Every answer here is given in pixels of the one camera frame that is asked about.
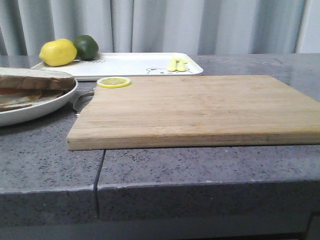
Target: speckled stone surface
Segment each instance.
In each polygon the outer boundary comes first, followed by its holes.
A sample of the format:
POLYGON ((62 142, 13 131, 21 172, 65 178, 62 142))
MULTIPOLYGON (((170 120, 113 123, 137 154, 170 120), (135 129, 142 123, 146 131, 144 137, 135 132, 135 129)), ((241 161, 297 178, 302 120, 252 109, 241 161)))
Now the speckled stone surface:
MULTIPOLYGON (((0 58, 29 68, 36 57, 0 58)), ((94 86, 80 83, 76 95, 94 86)), ((96 220, 94 182, 102 150, 69 151, 76 120, 72 104, 24 123, 0 127, 0 226, 90 223, 96 220)))
MULTIPOLYGON (((320 54, 191 57, 204 75, 271 75, 320 101, 320 54)), ((38 62, 0 57, 4 67, 38 62)), ((94 85, 80 83, 77 94, 94 85)), ((75 120, 68 103, 0 127, 0 228, 96 223, 99 210, 103 221, 258 216, 290 232, 320 211, 320 145, 107 150, 96 195, 103 151, 68 151, 75 120)))
MULTIPOLYGON (((204 75, 271 75, 320 101, 320 54, 192 58, 204 75)), ((98 182, 104 221, 308 218, 320 210, 319 191, 320 145, 107 150, 98 182)))

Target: white plate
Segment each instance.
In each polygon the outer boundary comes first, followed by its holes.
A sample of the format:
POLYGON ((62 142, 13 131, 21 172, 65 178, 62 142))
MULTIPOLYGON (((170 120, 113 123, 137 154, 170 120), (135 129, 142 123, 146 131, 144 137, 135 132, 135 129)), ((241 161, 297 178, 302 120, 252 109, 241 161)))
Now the white plate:
POLYGON ((68 65, 55 67, 41 62, 32 69, 66 72, 78 81, 96 81, 108 76, 199 75, 203 72, 203 69, 188 55, 177 52, 99 53, 98 58, 92 61, 74 60, 68 65), (187 71, 167 71, 173 56, 188 60, 185 65, 187 71))
POLYGON ((72 96, 76 93, 77 87, 78 82, 75 81, 75 86, 71 91, 60 97, 57 97, 56 99, 52 99, 34 106, 0 112, 0 127, 37 119, 44 115, 52 113, 55 110, 58 110, 70 101, 72 96))

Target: bread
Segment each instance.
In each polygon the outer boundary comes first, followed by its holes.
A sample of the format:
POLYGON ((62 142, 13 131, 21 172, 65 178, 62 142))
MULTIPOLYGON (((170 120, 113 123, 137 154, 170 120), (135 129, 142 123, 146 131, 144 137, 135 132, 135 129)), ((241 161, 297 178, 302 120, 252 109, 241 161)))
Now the bread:
POLYGON ((65 93, 65 91, 63 90, 40 90, 40 91, 41 91, 41 97, 38 99, 34 99, 26 102, 20 102, 16 104, 5 105, 5 106, 0 105, 0 113, 11 111, 11 110, 23 109, 23 108, 35 106, 38 104, 43 104, 50 100, 56 99, 65 93))
POLYGON ((0 88, 71 90, 75 85, 75 77, 62 71, 0 67, 0 88))
POLYGON ((34 101, 41 95, 39 89, 0 88, 0 107, 34 101))

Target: white tray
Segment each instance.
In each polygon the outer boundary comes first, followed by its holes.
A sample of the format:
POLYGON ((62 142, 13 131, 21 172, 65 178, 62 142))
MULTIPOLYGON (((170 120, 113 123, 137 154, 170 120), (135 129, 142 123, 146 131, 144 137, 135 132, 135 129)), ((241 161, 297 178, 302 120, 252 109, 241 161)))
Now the white tray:
POLYGON ((74 60, 68 65, 56 67, 41 62, 32 69, 66 72, 78 81, 96 81, 107 76, 199 75, 203 72, 188 55, 177 52, 99 53, 98 58, 92 61, 74 60), (167 71, 173 56, 188 60, 185 72, 167 71))

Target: lemon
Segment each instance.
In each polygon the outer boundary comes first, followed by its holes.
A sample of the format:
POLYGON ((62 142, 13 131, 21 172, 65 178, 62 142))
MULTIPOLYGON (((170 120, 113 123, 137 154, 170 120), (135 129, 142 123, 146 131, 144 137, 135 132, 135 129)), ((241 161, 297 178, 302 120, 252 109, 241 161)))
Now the lemon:
POLYGON ((52 67, 71 63, 77 56, 77 49, 68 39, 49 41, 41 48, 39 58, 52 67))
POLYGON ((77 36, 73 44, 77 50, 77 56, 81 60, 90 61, 98 55, 99 46, 90 35, 77 36))
POLYGON ((112 76, 101 78, 97 81, 97 85, 102 88, 115 89, 126 87, 131 84, 131 80, 127 77, 112 76))

